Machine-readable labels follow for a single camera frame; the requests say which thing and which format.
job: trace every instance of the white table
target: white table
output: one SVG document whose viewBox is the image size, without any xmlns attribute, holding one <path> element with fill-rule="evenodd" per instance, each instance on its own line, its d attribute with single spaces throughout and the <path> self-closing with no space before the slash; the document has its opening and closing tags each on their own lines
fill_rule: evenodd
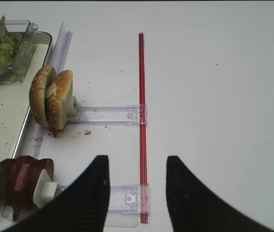
<svg viewBox="0 0 274 232">
<path fill-rule="evenodd" d="M 151 222 L 135 231 L 171 231 L 169 155 L 274 229 L 274 2 L 0 2 L 3 14 L 53 37 L 65 22 L 74 33 L 66 68 L 96 80 L 91 105 L 138 104 L 137 94 L 122 96 L 138 88 L 137 36 L 144 32 Z M 125 136 L 123 143 L 129 146 Z"/>
</svg>

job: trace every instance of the brown food item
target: brown food item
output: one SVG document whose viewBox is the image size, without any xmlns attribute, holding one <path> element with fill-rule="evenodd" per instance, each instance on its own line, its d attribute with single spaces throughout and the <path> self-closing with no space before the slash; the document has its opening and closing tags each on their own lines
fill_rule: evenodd
<svg viewBox="0 0 274 232">
<path fill-rule="evenodd" d="M 53 179 L 54 162 L 51 159 L 37 160 L 31 156 L 20 156 L 0 162 L 0 203 L 14 209 L 14 221 L 21 211 L 34 206 L 33 193 L 42 169 L 46 169 Z"/>
<path fill-rule="evenodd" d="M 33 117 L 43 127 L 49 126 L 46 118 L 46 90 L 55 78 L 54 67 L 47 65 L 37 72 L 30 86 L 29 100 Z"/>
<path fill-rule="evenodd" d="M 14 210 L 28 210 L 34 205 L 32 201 L 27 201 L 25 194 L 29 166 L 35 161 L 36 159 L 31 156 L 20 156 L 16 159 L 16 166 L 20 166 L 20 169 L 16 176 L 14 186 L 11 186 L 13 188 L 11 207 Z"/>
<path fill-rule="evenodd" d="M 11 204 L 6 192 L 8 176 L 14 164 L 15 159 L 5 159 L 0 162 L 0 204 L 4 206 Z"/>
<path fill-rule="evenodd" d="M 67 122 L 65 105 L 70 104 L 73 93 L 73 72 L 61 72 L 46 91 L 46 115 L 49 125 L 62 130 Z"/>
</svg>

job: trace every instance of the white surface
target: white surface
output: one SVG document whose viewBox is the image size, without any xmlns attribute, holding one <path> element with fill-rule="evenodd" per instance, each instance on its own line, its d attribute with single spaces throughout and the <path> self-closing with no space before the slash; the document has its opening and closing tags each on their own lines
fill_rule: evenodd
<svg viewBox="0 0 274 232">
<path fill-rule="evenodd" d="M 138 103 L 133 89 L 144 32 L 151 222 L 135 231 L 171 231 L 168 155 L 179 155 L 221 198 L 274 229 L 274 2 L 0 2 L 3 14 L 34 21 L 53 36 L 65 21 L 74 32 L 66 68 L 76 73 L 77 99 L 88 105 Z M 122 141 L 103 126 L 82 129 L 93 135 L 72 139 L 82 148 L 72 158 L 86 166 L 96 154 L 111 154 L 111 184 L 137 181 L 121 161 L 121 151 L 135 147 L 134 128 L 113 129 Z M 60 150 L 49 149 L 53 156 Z M 137 169 L 132 152 L 130 167 Z"/>
<path fill-rule="evenodd" d="M 11 158 L 29 107 L 32 78 L 42 66 L 48 45 L 38 44 L 21 84 L 0 86 L 0 162 Z"/>
</svg>

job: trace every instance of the clear plastic container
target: clear plastic container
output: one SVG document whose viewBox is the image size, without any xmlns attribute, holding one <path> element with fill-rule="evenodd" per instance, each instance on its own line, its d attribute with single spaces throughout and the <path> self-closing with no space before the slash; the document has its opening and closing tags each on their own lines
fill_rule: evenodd
<svg viewBox="0 0 274 232">
<path fill-rule="evenodd" d="M 30 21 L 6 21 L 9 35 L 17 39 L 17 50 L 11 62 L 0 65 L 0 84 L 17 84 L 23 81 L 35 50 L 34 38 L 38 26 Z"/>
</svg>

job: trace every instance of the clear plastic bracket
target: clear plastic bracket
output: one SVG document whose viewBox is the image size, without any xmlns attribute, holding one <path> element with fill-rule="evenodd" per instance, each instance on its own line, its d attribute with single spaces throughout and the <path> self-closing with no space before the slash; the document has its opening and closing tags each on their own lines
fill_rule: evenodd
<svg viewBox="0 0 274 232">
<path fill-rule="evenodd" d="M 28 212 L 23 212 L 20 219 L 24 219 L 38 210 L 34 207 Z M 149 186 L 148 185 L 123 185 L 110 187 L 109 213 L 122 214 L 147 214 L 149 213 Z M 1 215 L 4 219 L 13 222 L 13 209 L 6 206 Z"/>
<path fill-rule="evenodd" d="M 91 106 L 81 107 L 77 120 L 68 120 L 68 124 L 146 124 L 145 105 L 127 106 Z"/>
</svg>

